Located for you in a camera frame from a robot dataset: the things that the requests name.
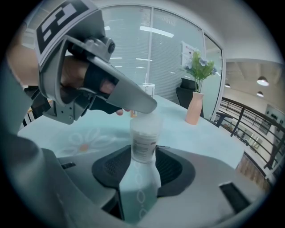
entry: white wall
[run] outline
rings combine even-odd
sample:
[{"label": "white wall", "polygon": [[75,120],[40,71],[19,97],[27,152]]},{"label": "white wall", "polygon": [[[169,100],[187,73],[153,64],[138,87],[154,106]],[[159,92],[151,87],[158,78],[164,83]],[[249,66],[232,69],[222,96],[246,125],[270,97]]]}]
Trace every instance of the white wall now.
[{"label": "white wall", "polygon": [[99,7],[144,4],[183,16],[201,27],[221,48],[228,61],[284,60],[268,29],[242,1],[237,0],[93,0]]},{"label": "white wall", "polygon": [[209,18],[207,14],[201,15],[201,12],[205,11],[203,8],[197,6],[195,1],[187,2],[187,7],[183,5],[182,0],[92,0],[92,2],[100,8],[111,5],[137,4],[163,9],[184,17],[202,28],[221,48],[223,48],[225,44],[220,27],[217,24],[212,23],[211,18]]},{"label": "white wall", "polygon": [[276,105],[266,101],[263,98],[260,98],[258,96],[253,96],[250,94],[246,94],[238,90],[233,90],[227,87],[225,87],[224,89],[223,97],[237,101],[246,106],[249,106],[256,111],[261,112],[262,114],[265,114],[267,104],[270,104],[272,107],[276,107]]}]

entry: black slot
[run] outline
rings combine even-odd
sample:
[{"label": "black slot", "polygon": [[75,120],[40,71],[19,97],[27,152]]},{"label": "black slot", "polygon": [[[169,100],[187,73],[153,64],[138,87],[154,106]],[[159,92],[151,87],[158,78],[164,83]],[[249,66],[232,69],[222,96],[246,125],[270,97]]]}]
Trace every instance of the black slot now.
[{"label": "black slot", "polygon": [[61,165],[61,167],[62,167],[63,169],[68,169],[68,168],[71,168],[71,167],[73,167],[73,166],[75,166],[75,164],[74,164],[73,162],[68,162],[68,163],[65,163],[65,164],[62,164],[62,165]]},{"label": "black slot", "polygon": [[236,214],[250,205],[250,202],[232,182],[219,187]]}]

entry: glass wall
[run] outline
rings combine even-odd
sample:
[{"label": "glass wall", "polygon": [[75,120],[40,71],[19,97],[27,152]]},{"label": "glass wall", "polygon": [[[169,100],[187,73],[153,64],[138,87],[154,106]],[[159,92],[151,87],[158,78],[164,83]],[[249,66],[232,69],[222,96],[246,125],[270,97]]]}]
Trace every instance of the glass wall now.
[{"label": "glass wall", "polygon": [[172,13],[141,6],[113,6],[102,9],[106,36],[116,44],[111,64],[137,84],[154,83],[155,94],[179,104],[176,88],[181,78],[194,78],[181,70],[182,46],[198,49],[213,60],[218,69],[215,76],[204,80],[204,117],[210,119],[220,91],[221,49],[202,29]]},{"label": "glass wall", "polygon": [[222,80],[222,50],[212,41],[205,36],[206,58],[209,61],[214,61],[217,68],[217,73],[211,75],[203,81],[201,93],[203,97],[203,112],[204,118],[210,119],[220,92],[220,85]]},{"label": "glass wall", "polygon": [[106,36],[116,48],[111,64],[137,84],[146,82],[151,8],[140,6],[109,7],[102,10]]},{"label": "glass wall", "polygon": [[155,94],[179,104],[176,88],[181,78],[193,79],[181,71],[182,42],[204,54],[202,30],[181,17],[154,10],[149,82],[155,83]]}]

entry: plastic bottle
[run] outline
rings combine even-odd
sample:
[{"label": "plastic bottle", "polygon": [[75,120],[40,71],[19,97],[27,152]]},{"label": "plastic bottle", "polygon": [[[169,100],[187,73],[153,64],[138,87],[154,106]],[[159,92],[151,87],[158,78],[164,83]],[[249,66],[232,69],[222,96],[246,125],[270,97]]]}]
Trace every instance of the plastic bottle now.
[{"label": "plastic bottle", "polygon": [[139,113],[130,121],[131,156],[140,163],[149,163],[162,129],[162,119],[154,112]]}]

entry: window blinds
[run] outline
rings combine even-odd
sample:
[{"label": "window blinds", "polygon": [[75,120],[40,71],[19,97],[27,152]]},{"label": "window blinds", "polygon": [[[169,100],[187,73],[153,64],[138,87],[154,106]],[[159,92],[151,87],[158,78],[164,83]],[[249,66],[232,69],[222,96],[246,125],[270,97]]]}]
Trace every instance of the window blinds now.
[{"label": "window blinds", "polygon": [[182,41],[204,55],[202,30],[188,21],[165,11],[154,9],[149,83],[155,83],[155,94],[179,104],[176,88],[181,78],[194,80],[181,71]]},{"label": "window blinds", "polygon": [[140,28],[150,27],[151,8],[109,7],[102,14],[106,36],[116,44],[111,64],[137,84],[145,83],[150,35]]}]

